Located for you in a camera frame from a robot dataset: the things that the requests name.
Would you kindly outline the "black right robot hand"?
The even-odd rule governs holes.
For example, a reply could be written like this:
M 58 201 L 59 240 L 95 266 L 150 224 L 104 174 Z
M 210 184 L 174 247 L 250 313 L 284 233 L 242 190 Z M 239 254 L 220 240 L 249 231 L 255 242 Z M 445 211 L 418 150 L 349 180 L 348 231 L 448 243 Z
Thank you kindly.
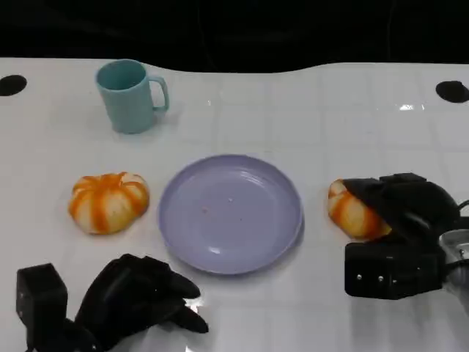
M 461 219 L 460 208 L 441 186 L 413 173 L 349 178 L 345 188 L 374 210 L 394 237 L 414 246 L 434 246 Z

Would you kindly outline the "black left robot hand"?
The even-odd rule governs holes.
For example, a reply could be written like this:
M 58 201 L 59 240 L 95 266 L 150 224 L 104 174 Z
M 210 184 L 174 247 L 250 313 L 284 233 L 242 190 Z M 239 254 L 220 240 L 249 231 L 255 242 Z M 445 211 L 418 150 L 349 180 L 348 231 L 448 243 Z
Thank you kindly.
M 124 254 L 112 260 L 87 290 L 75 322 L 89 331 L 103 351 L 155 325 L 172 323 L 206 334 L 209 326 L 186 306 L 200 289 L 168 263 Z

